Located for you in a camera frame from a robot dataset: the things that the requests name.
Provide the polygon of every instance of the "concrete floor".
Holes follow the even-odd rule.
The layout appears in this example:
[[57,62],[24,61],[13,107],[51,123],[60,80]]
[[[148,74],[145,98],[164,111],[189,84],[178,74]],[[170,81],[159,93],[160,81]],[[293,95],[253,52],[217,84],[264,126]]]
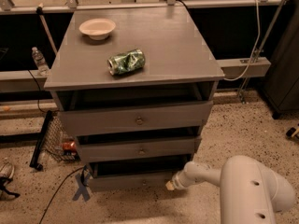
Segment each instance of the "concrete floor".
[[[299,113],[272,119],[269,106],[255,92],[247,92],[246,105],[234,93],[216,93],[215,105],[203,130],[203,141],[195,161],[221,168],[234,155],[247,155],[293,185],[297,195],[292,210],[276,214],[277,223],[299,223],[299,141],[285,133],[299,123]],[[44,108],[51,104],[42,104]],[[43,118],[34,105],[0,106],[0,134],[39,131]],[[79,161],[56,161],[43,152],[43,172],[29,167],[35,143],[0,144],[0,161],[9,157],[15,164],[14,180],[7,186],[21,197],[0,198],[0,223],[40,223],[44,210],[65,177],[81,167]],[[161,188],[127,189],[77,196],[78,174],[69,176],[53,199],[42,223],[203,223],[220,224],[220,191],[202,183],[184,191]]]

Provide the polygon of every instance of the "cabinet top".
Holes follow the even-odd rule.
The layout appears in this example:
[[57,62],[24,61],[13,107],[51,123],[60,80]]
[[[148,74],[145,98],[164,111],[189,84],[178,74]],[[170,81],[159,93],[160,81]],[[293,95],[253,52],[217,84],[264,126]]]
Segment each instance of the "cabinet top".
[[[90,19],[113,20],[102,41],[79,31]],[[142,69],[112,76],[107,59],[141,49]],[[75,11],[45,90],[81,90],[220,80],[224,74],[185,7],[142,7]]]

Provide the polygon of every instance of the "bottle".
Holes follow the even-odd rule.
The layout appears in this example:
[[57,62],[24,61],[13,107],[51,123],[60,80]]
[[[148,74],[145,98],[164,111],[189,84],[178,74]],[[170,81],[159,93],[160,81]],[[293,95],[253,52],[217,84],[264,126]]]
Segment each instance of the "bottle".
[[43,53],[36,47],[32,48],[32,58],[34,59],[38,68],[39,75],[46,77],[49,73],[49,67],[45,60]]

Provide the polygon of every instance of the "white bowl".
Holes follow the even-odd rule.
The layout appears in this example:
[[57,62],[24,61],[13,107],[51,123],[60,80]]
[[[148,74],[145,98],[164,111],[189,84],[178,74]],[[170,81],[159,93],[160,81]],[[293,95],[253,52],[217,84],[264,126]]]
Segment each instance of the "white bowl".
[[83,22],[79,30],[92,40],[104,40],[114,30],[116,24],[109,19],[92,19]]

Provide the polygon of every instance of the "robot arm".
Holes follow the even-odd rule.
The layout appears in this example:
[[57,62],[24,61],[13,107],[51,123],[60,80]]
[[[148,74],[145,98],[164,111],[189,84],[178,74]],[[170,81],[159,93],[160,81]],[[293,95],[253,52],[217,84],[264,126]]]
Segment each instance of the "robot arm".
[[245,156],[232,157],[221,170],[187,162],[166,186],[186,189],[205,181],[220,187],[222,224],[275,224],[274,213],[295,203],[295,192],[284,177]]

